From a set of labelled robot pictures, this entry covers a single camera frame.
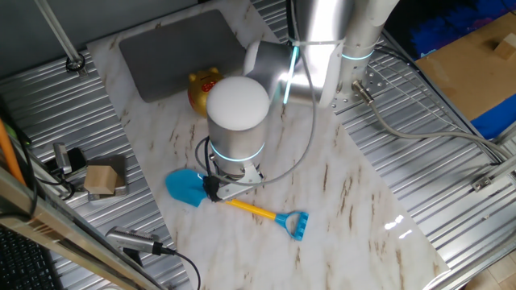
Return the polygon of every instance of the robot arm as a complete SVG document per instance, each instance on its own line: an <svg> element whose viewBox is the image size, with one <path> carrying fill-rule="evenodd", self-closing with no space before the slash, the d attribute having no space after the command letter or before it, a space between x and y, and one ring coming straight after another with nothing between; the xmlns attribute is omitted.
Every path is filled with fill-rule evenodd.
<svg viewBox="0 0 516 290"><path fill-rule="evenodd" d="M254 43L244 75L261 83L272 99L311 104L310 87L298 58L302 45L318 105L327 107L337 92L348 98L353 81L362 81L385 21L399 0L297 0L293 2L300 43L288 47Z"/></svg>
<svg viewBox="0 0 516 290"><path fill-rule="evenodd" d="M298 28L299 41L293 41L293 46L262 41L249 47L245 77L220 81L206 104L212 160L220 173L236 181L221 188L211 186L218 181L205 186L210 188L206 191L213 201L232 199L261 181L256 168L270 103L279 97L284 104L296 101L311 105L312 88L306 71L310 71L320 107L328 106L337 92L343 97L353 93L352 84L365 77L369 58L397 1L293 1L290 8L296 11L297 23L291 25ZM299 57L299 46L308 69Z"/></svg>

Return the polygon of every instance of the orange stick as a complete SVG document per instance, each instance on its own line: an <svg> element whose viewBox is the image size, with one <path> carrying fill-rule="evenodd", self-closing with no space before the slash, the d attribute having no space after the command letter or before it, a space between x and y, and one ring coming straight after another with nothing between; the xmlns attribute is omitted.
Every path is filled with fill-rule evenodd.
<svg viewBox="0 0 516 290"><path fill-rule="evenodd" d="M19 170L15 150L10 143L9 135L7 134L6 127L3 125L3 122L0 122L0 147L2 147L3 155L6 157L10 174L12 174L21 184L27 186L23 179L22 171Z"/></svg>

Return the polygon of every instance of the yellow handle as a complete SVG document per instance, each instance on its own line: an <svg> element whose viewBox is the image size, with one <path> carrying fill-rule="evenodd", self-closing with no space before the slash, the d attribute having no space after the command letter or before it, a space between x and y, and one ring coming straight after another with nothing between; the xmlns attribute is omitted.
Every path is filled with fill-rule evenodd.
<svg viewBox="0 0 516 290"><path fill-rule="evenodd" d="M270 218L274 221L276 218L276 214L273 212L269 212L268 210L261 209L259 207L255 207L254 205L249 205L248 203L232 200L232 201L226 201L228 205L236 206L237 208L247 210L248 212L258 214L259 216L262 216L264 218Z"/></svg>

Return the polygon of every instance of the cable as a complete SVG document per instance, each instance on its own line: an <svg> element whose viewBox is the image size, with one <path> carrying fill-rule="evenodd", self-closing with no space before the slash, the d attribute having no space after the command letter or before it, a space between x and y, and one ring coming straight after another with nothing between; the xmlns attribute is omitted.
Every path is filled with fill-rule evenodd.
<svg viewBox="0 0 516 290"><path fill-rule="evenodd" d="M204 164L206 165L206 172L208 176L211 176L211 168L210 168L210 156L208 154L208 143L210 142L210 136L203 139L204 141Z"/></svg>
<svg viewBox="0 0 516 290"><path fill-rule="evenodd" d="M461 137L461 138L471 139L473 141L477 141L477 142L483 143L485 146L491 147L492 149L500 152L507 159L512 157L511 154L509 154L507 151L505 151L504 149L499 147L497 144L492 143L492 142L490 142L490 141L488 141L486 139L483 139L481 137L478 137L478 136L475 136L475 135L472 135L472 134L468 134L468 133L463 133L463 132L433 132L433 133L428 133L428 134L407 134L407 133L402 133L400 131L397 131L397 130L393 129L391 126L389 126L389 124L387 124L387 122L385 122L385 120L381 117L380 112L378 112L377 106L374 104L374 102L370 103L369 107L371 107L371 110L377 116L378 122L380 122L380 124L390 134L396 135L398 137L405 138L405 139L438 138L438 137L443 137L443 136Z"/></svg>
<svg viewBox="0 0 516 290"><path fill-rule="evenodd" d="M73 195L75 194L75 190L76 190L75 189L75 185L73 185L72 183L68 182L63 176L60 177L60 178L54 176L54 178L56 178L59 182L46 181L46 180L42 180L40 178L38 178L38 181L41 182L41 183L44 183L44 184L52 185L52 186L63 185L69 191L69 195L66 196L65 198L63 198L63 201L67 201L70 198L72 198Z"/></svg>
<svg viewBox="0 0 516 290"><path fill-rule="evenodd" d="M431 114L433 114L436 118L440 119L441 121L445 122L446 124L450 125L450 126L453 126L455 127L456 129L459 129L463 132L465 132L465 130L459 128L458 126L456 126L455 124L453 123L450 123L448 121L446 121L445 119L441 118L440 116L438 116L433 110L430 110L430 108L426 107L425 105L423 105L420 101L416 100L414 97L410 96L408 93L406 93L404 90L398 88L396 85L394 85L391 81L389 81L386 77L384 77L380 72L378 72L374 67L370 66L370 69L372 69L373 71L375 71L375 73L377 73L380 77L382 77L385 81L387 81L390 85L393 86L393 88L399 90L400 92L402 92L403 94L405 94L407 97L409 97L410 99L412 99L412 101L414 102L417 102L419 105L421 105L423 108L425 108L428 112L430 112Z"/></svg>
<svg viewBox="0 0 516 290"><path fill-rule="evenodd" d="M510 13L512 13L514 16L516 16L516 13L510 9L509 5L507 5L507 3L504 1L504 0L500 0L501 4L504 6L504 8L507 9L507 11L509 11Z"/></svg>
<svg viewBox="0 0 516 290"><path fill-rule="evenodd" d="M293 4L291 5L290 8L291 8L291 14L292 14L292 20L293 20L294 33L296 35L296 38L299 39L298 22L296 20L295 13L293 11ZM232 179L226 178L224 176L220 176L220 175L218 175L216 173L213 173L213 172L211 173L212 176L215 176L215 177L219 178L220 180L222 180L224 182L227 182L227 183L231 183L231 184L237 184L237 185L242 185L242 186L250 186L251 185L252 187L258 187L258 186L262 186L262 185L271 184L273 182L276 182L276 181L282 179L285 176L288 176L306 158L306 155L308 154L308 151L310 150L310 147L312 146L312 142L314 141L314 133L315 133L315 127L316 127L315 123L316 123L316 120L317 120L317 98L315 97L314 84L312 83L312 77L310 75L310 70L308 69L308 65L306 63L305 53L303 52L301 47L299 47L299 54L301 55L301 58L303 60L303 68L305 69L306 78L308 80L308 84L310 85L310 91L311 91L311 94L312 94L312 109L313 109L312 129L310 130L310 138L308 139L308 144L306 145L306 149L303 152L303 154L301 155L301 158L299 158L299 161L291 169L287 170L286 172L284 172L280 176L278 176L276 178L273 178L271 180L262 181L262 182L258 182L258 183L238 182L238 181L234 181ZM198 157L199 147L202 145L202 142L205 142L205 139L203 139L201 142L199 142L198 145L195 147L195 159L197 160L199 166L201 166L202 169L207 171L206 166L204 166L201 163L201 160Z"/></svg>
<svg viewBox="0 0 516 290"><path fill-rule="evenodd" d="M18 132L16 132L16 135L18 136L19 145L22 148L23 155L25 156L25 160L27 162L28 172L27 172L26 180L30 181L30 184L32 185L32 192L34 193L34 196L32 198L31 209L29 211L29 214L31 215L31 217L33 217L35 208L38 203L38 182L35 180L34 168L32 167L31 156L29 155L27 146L25 146L25 143L23 142L24 140L22 139L22 135L18 134Z"/></svg>
<svg viewBox="0 0 516 290"><path fill-rule="evenodd" d="M389 54L389 55L391 55L392 57L395 57L395 58L397 58L397 59L399 59L399 60L401 60L401 61L406 62L409 66L412 66L412 67L415 69L415 71L418 73L418 75L419 75L419 76L420 76L420 77L421 77L421 78L422 78L422 79L423 79L423 80L424 80L424 81L425 81L425 82L426 82L426 83L427 83L427 84L428 84L428 85L429 85L429 86L430 86L430 87L431 87L435 92L437 92L437 94L439 94L438 90L437 90L437 89L436 89L436 88L435 88L435 87L430 83L430 81L429 81L429 80L427 79L427 77L426 77L426 76L425 76L425 75L424 75L424 74L423 74L423 73L418 69L418 67L417 67L417 66L415 66L411 61L408 61L404 56L400 56L400 54L401 54L400 52L398 52L398 51L396 51L396 50L394 50L394 49L392 49L392 48L386 47L386 46L381 46L381 48L388 48L388 49L389 49L390 51L392 51L394 54L391 54L391 53L385 53L385 51L382 51L382 50L378 50L379 52L384 53L384 54ZM377 60L372 59L372 61L376 62L377 64L380 64ZM414 83L410 78L405 77L405 76L403 75L403 73L402 73L402 72L399 72L399 71L397 71L396 69L391 68L390 66L384 66L384 65L382 65L382 66L383 66L384 68L387 68L387 69L391 70L392 72L394 72L394 73L396 73L396 74L399 74L399 75L400 75L400 76L402 76L404 79L406 79L409 83L411 83L414 87L419 88L419 86L418 86L417 84L415 84L415 83ZM433 98L432 98L432 97L430 97L430 95L428 95L428 94L427 94L427 92L425 92L424 90L421 90L421 91L422 91L422 92L423 92L423 93L424 93L424 94L425 94L429 99L431 99L431 100L435 103L435 101L433 100ZM475 136L475 135L473 135L473 134L469 134L469 133L463 133L463 134L466 134L467 136L473 136L473 137L475 137L475 138L480 138L480 137L477 137L477 136ZM480 142L480 143L482 143L483 145L485 145L485 146L486 146L486 149L487 149L488 151L491 151L491 150L499 151L499 152L500 152L500 153L502 153L506 158L510 158L510 157L511 157L511 155L508 155L507 151L503 150L503 149L502 149L501 147L499 147L498 145L496 145L496 144L494 144L494 143L490 142L489 140L486 140L486 139L483 139L483 138L480 138L480 139L481 139L481 140L483 140L483 141L478 141L478 140L477 140L477 141L478 141L478 142Z"/></svg>
<svg viewBox="0 0 516 290"><path fill-rule="evenodd" d="M197 274L197 290L201 289L201 274L199 274L199 270L197 269L197 266L195 266L195 263L192 262L191 259L186 258L184 255L177 253L177 251L168 249L168 248L161 248L161 253L166 255L176 255L180 258L183 258L186 262L188 262L190 265L192 265L193 269L195 270L195 273Z"/></svg>

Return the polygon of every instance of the marble board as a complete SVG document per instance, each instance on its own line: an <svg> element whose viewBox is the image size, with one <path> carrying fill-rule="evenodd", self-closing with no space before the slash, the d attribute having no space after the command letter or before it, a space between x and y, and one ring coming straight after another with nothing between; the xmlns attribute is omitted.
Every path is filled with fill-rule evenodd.
<svg viewBox="0 0 516 290"><path fill-rule="evenodd" d="M194 149L207 124L186 91L145 103L118 43L219 9L246 48L277 41L249 1L212 1L88 44L90 54L132 145L177 250L191 258L201 289L424 289L448 271L427 238L353 143L337 116L318 110L313 147L290 176L239 199L278 213L310 214L302 242L262 217L204 200L198 208L173 200L164 178L178 168L199 169ZM272 179L302 155L312 109L277 105L261 171ZM185 265L193 287L197 278Z"/></svg>

